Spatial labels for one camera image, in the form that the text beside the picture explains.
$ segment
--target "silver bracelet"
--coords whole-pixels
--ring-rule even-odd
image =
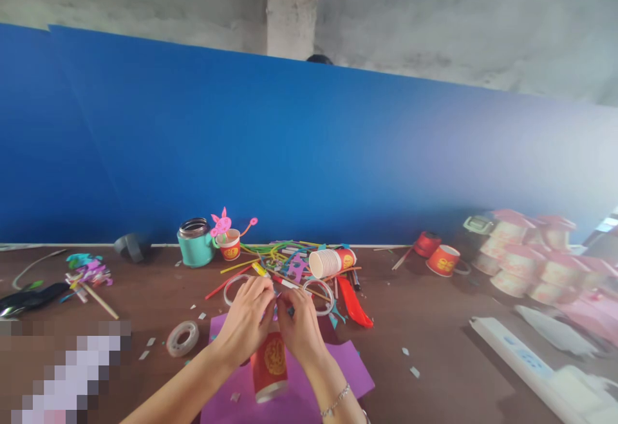
[[[333,403],[332,406],[326,411],[321,412],[322,417],[325,418],[327,416],[333,416],[333,409],[335,409],[337,405],[341,403],[341,400],[343,400],[343,398],[348,394],[349,391],[350,391],[350,383],[348,382],[346,384],[346,388],[341,391],[341,393],[335,400],[335,403]]]

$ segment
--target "blue board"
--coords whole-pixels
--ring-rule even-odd
[[[123,234],[120,203],[49,32],[0,24],[0,117],[0,242]]]
[[[404,244],[493,208],[563,215],[582,241],[618,202],[614,109],[51,34],[130,230],[155,241],[223,206],[240,230],[259,218],[245,242]]]

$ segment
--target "dark hair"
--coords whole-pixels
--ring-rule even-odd
[[[333,61],[326,57],[324,54],[313,54],[307,59],[307,62],[314,62],[316,64],[334,65]]]

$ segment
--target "purple craft paper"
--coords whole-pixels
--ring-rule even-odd
[[[211,320],[209,343],[212,336],[219,335],[226,316],[220,315]],[[362,397],[375,387],[367,368],[350,340],[340,346],[326,344],[326,348],[339,364],[356,398]],[[289,385],[286,394],[258,405],[253,388],[251,365],[247,364],[236,369],[202,408],[200,424],[321,423],[320,410],[303,368],[287,349],[285,353]],[[235,392],[241,394],[237,403],[230,400]]]

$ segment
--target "hand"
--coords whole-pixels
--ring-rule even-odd
[[[288,314],[289,305],[294,307],[294,317]],[[314,302],[307,292],[290,289],[282,293],[277,300],[277,313],[283,342],[303,369],[330,355],[320,334]]]
[[[272,280],[268,277],[250,277],[238,290],[212,346],[224,352],[231,366],[240,366],[266,339],[274,311]]]

